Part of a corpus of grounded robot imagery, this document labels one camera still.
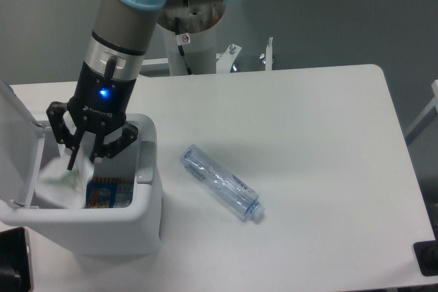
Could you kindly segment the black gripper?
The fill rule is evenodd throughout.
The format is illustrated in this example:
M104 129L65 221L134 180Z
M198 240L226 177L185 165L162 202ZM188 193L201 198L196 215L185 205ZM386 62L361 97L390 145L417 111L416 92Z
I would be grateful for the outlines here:
M73 169L85 130L96 134L90 154L92 163L96 158L115 157L137 140L138 128L125 123L127 105L136 81L116 79L115 70L114 60L104 65L103 74L84 63L69 102L53 101L46 110L57 143L71 151L67 170ZM66 126L64 114L67 112L75 123L75 134ZM105 144L105 136L121 126L121 136Z

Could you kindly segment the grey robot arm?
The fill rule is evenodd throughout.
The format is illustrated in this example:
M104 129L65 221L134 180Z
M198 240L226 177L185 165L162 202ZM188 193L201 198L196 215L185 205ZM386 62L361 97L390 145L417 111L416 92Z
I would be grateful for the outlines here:
M230 1L101 0L75 93L47 108L57 143L75 158L91 133L91 159L113 158L134 143L138 128L127 122L126 109L160 12Z

